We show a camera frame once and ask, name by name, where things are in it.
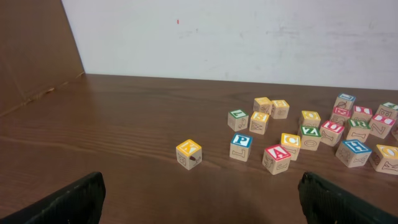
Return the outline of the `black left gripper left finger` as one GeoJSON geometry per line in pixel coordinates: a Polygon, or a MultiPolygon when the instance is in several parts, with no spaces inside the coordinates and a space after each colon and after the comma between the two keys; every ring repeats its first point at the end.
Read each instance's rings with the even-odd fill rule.
{"type": "Polygon", "coordinates": [[[102,173],[92,172],[32,205],[1,218],[1,223],[98,224],[105,196],[102,173]]]}

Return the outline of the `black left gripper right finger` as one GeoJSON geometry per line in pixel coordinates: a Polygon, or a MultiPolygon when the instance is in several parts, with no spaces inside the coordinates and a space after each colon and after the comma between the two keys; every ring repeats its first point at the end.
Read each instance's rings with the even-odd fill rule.
{"type": "Polygon", "coordinates": [[[304,172],[298,183],[298,192],[308,224],[397,224],[396,216],[313,172],[304,172]]]}

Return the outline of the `yellow C block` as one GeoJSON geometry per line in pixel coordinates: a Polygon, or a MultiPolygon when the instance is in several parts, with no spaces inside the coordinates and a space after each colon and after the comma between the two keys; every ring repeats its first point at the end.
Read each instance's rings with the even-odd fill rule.
{"type": "Polygon", "coordinates": [[[301,138],[298,135],[282,133],[280,144],[291,154],[291,160],[296,161],[301,148],[301,138]]]}

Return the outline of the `yellow O block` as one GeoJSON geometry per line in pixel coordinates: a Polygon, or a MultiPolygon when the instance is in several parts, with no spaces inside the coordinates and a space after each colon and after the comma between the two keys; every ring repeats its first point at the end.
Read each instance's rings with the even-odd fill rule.
{"type": "Polygon", "coordinates": [[[377,144],[369,161],[377,172],[397,175],[397,147],[377,144]]]}

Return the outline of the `green R block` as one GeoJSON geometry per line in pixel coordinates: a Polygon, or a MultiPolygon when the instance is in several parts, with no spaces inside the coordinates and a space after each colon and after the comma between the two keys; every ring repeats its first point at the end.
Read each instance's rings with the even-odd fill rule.
{"type": "Polygon", "coordinates": [[[360,142],[366,142],[370,130],[371,129],[366,121],[348,119],[345,124],[345,139],[356,139],[360,142]]]}

